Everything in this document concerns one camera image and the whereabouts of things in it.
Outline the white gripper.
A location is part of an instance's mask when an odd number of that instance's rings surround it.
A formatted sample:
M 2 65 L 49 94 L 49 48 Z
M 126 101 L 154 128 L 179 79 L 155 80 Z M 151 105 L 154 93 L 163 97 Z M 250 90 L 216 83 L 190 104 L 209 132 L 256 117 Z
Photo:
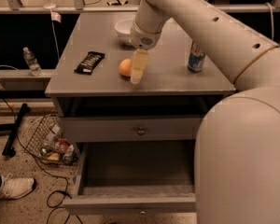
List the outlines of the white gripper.
M 131 42 L 137 49 L 132 56 L 131 78 L 132 84 L 138 84 L 146 69 L 149 55 L 147 50 L 156 47 L 162 31 L 162 24 L 156 22 L 133 21 L 131 27 Z

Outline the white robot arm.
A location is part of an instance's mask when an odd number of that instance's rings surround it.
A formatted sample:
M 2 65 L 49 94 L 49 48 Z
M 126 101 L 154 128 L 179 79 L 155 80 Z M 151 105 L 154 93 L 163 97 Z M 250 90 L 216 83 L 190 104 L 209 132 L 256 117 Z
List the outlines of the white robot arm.
M 132 41 L 157 41 L 174 19 L 237 92 L 196 137 L 198 224 L 280 224 L 280 46 L 204 0 L 141 0 Z

